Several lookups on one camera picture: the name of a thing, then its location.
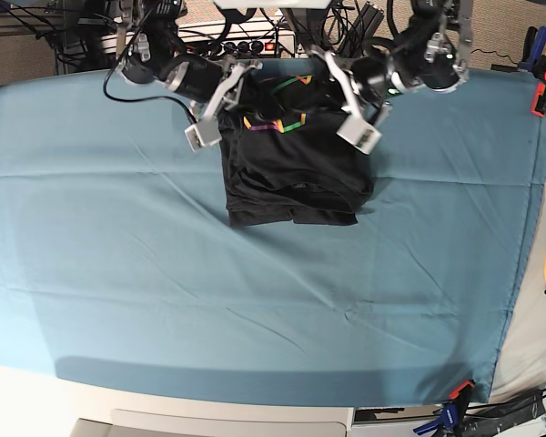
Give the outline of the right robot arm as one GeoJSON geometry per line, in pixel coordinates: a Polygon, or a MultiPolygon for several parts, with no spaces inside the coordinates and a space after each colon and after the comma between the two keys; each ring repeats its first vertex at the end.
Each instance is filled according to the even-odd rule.
{"type": "Polygon", "coordinates": [[[170,100],[182,107],[189,122],[184,130],[193,151],[216,145],[221,140],[218,114],[237,110],[263,119],[271,105],[249,75],[263,68],[257,59],[240,61],[225,52],[225,40],[234,25],[251,19],[256,10],[218,11],[225,22],[221,33],[188,46],[178,34],[177,19],[184,14],[183,1],[119,1],[116,18],[116,61],[103,82],[104,96],[127,103],[108,91],[113,73],[129,84],[158,83],[165,96],[134,98],[134,103],[170,100]]]}

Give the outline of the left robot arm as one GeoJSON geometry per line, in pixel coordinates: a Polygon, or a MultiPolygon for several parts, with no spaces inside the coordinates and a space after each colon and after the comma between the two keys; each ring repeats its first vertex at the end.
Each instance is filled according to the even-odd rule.
{"type": "Polygon", "coordinates": [[[471,1],[413,1],[413,15],[402,32],[394,24],[393,5],[388,1],[386,7],[392,37],[363,38],[362,57],[341,58],[319,46],[307,49],[324,62],[345,97],[347,117],[337,135],[366,155],[382,137],[378,125],[389,114],[390,98],[424,87],[450,93],[469,77],[471,1]]]}

